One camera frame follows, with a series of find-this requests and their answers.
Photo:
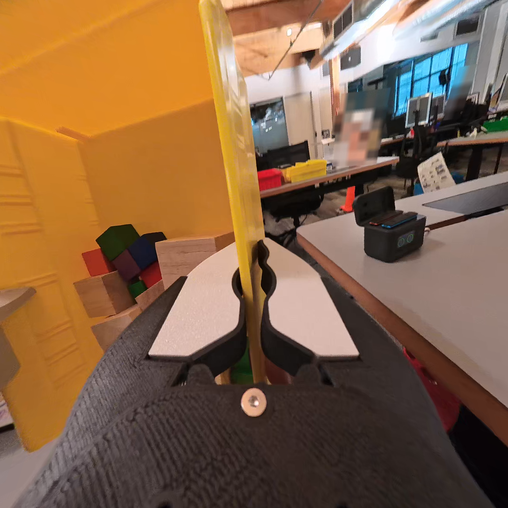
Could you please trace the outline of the chair with printed sheet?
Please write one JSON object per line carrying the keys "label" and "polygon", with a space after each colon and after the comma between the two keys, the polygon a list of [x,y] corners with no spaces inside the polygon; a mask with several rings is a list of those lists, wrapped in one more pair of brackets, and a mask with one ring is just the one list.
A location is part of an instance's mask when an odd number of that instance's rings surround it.
{"label": "chair with printed sheet", "polygon": [[443,154],[440,151],[418,164],[417,173],[423,194],[432,193],[456,185]]}

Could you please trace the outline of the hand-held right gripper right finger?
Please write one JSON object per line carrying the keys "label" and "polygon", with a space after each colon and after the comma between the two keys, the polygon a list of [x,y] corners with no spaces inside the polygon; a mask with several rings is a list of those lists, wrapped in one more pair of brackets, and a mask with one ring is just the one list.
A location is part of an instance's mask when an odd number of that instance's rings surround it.
{"label": "hand-held right gripper right finger", "polygon": [[261,346],[271,363],[295,377],[305,365],[356,361],[359,351],[320,274],[266,238],[258,242],[265,293]]}

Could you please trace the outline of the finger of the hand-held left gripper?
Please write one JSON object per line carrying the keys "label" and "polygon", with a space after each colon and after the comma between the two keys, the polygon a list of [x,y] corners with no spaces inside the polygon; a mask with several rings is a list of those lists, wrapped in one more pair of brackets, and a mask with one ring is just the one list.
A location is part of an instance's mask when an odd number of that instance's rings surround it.
{"label": "finger of the hand-held left gripper", "polygon": [[[22,308],[34,295],[32,287],[1,290],[1,323]],[[12,381],[20,368],[19,361],[1,327],[1,391]]]}

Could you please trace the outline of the black charging case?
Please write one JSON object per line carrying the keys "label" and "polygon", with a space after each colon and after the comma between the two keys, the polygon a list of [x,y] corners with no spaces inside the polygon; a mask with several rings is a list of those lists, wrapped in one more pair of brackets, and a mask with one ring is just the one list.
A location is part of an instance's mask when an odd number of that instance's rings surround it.
{"label": "black charging case", "polygon": [[422,246],[427,218],[397,210],[391,187],[355,197],[352,207],[356,224],[363,228],[367,256],[393,263]]}

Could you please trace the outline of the black desk mat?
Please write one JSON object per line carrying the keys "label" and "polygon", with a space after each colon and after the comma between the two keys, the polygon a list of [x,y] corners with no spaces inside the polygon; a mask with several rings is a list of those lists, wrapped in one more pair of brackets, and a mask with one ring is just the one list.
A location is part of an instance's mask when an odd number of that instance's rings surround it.
{"label": "black desk mat", "polygon": [[507,182],[436,200],[424,206],[462,215],[497,210],[507,206]]}

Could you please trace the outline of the red storage bin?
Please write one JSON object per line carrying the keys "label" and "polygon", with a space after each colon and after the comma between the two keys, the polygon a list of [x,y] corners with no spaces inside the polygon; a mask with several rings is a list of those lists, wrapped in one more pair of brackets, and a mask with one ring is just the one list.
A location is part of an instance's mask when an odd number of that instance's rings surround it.
{"label": "red storage bin", "polygon": [[283,173],[279,168],[258,171],[257,179],[260,192],[281,187],[284,183]]}

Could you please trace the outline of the pile of wooden cubes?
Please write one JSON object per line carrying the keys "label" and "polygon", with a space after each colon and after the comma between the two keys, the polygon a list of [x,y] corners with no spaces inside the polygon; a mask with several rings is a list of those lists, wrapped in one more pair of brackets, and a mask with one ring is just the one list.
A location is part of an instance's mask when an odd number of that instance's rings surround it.
{"label": "pile of wooden cubes", "polygon": [[88,317],[101,319],[91,330],[102,351],[179,277],[234,241],[233,232],[167,239],[132,225],[109,227],[98,248],[82,254],[90,276],[74,283]]}

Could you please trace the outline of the wooden-edged office table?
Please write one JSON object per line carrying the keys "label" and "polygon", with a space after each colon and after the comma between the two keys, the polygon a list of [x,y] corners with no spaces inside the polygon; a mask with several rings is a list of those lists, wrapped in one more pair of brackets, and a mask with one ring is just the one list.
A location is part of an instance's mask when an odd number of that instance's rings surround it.
{"label": "wooden-edged office table", "polygon": [[262,210],[270,212],[277,220],[296,220],[302,215],[313,214],[326,194],[371,183],[378,178],[381,169],[391,168],[397,162],[397,156],[378,157],[374,163],[341,168],[326,175],[261,191]]}

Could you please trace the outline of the black mesh office chair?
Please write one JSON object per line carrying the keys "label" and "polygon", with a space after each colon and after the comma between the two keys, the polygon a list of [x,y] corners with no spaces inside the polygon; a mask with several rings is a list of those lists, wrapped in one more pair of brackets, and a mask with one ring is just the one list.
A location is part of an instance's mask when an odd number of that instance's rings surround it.
{"label": "black mesh office chair", "polygon": [[[266,156],[270,169],[287,169],[296,162],[307,162],[310,159],[308,141],[268,150]],[[290,218],[293,219],[294,226],[298,227],[301,225],[300,217],[316,212],[324,200],[324,195],[315,194],[313,188],[314,186],[304,187],[262,198],[262,208],[270,212],[276,221]]]}

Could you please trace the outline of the computer monitor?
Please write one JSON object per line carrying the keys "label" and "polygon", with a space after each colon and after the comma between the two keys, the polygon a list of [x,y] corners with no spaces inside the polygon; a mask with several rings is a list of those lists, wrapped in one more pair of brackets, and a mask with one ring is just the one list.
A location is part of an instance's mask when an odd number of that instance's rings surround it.
{"label": "computer monitor", "polygon": [[433,94],[431,92],[409,98],[405,116],[406,129],[414,128],[415,125],[428,124],[432,98]]}

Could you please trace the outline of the yellow storage bin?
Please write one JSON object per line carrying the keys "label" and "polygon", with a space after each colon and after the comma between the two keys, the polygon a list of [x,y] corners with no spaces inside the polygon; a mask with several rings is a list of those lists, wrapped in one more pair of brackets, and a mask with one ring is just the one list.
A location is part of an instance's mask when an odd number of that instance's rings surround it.
{"label": "yellow storage bin", "polygon": [[285,183],[298,183],[327,175],[326,160],[308,160],[282,169]]}

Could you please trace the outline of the silver air duct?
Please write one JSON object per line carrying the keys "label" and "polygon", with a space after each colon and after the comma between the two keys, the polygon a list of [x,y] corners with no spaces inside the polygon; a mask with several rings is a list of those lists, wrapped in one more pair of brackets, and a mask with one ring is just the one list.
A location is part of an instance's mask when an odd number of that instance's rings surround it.
{"label": "silver air duct", "polygon": [[325,39],[320,56],[330,60],[356,45],[372,29],[393,14],[401,1],[348,1],[332,22],[331,34]]}

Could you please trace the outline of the yellow plastic box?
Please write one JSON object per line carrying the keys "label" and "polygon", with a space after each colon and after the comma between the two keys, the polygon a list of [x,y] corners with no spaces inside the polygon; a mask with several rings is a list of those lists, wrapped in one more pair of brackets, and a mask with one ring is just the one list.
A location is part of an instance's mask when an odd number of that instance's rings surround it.
{"label": "yellow plastic box", "polygon": [[1,289],[23,448],[62,432],[102,355],[74,283],[110,226],[232,234],[199,1],[1,1]]}

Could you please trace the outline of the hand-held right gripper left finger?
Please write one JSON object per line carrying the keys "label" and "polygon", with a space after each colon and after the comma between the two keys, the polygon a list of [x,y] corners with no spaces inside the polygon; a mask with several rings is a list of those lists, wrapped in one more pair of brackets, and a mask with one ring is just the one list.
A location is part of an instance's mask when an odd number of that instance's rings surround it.
{"label": "hand-held right gripper left finger", "polygon": [[233,243],[205,259],[186,277],[148,359],[187,367],[202,364],[220,375],[247,347],[246,311]]}

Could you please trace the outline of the red plastic box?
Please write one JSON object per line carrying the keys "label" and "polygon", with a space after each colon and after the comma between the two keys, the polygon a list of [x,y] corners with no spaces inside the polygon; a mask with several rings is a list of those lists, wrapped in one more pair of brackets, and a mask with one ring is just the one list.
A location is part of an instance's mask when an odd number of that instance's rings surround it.
{"label": "red plastic box", "polygon": [[445,431],[449,433],[459,418],[461,401],[440,384],[409,350],[403,347],[402,351],[434,403]]}

